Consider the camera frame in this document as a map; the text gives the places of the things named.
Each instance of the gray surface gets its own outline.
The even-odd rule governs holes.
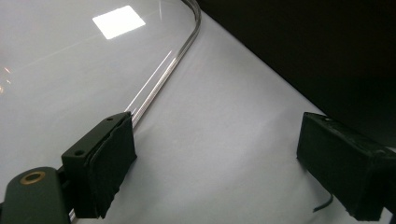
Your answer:
[[[202,31],[135,132],[138,155],[104,220],[357,223],[296,160],[299,92],[221,27]],[[380,223],[388,223],[384,212]]]

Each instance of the dark background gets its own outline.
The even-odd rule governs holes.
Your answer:
[[[396,1],[198,2],[324,113],[396,147]]]

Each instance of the black object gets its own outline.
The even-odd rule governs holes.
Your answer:
[[[396,153],[325,116],[304,113],[297,158],[357,220],[379,220],[396,201]]]
[[[58,171],[35,168],[9,182],[2,224],[65,224],[73,208],[76,217],[105,217],[135,159],[131,113],[104,119],[62,155]]]
[[[198,2],[325,114],[396,147],[396,1]]]

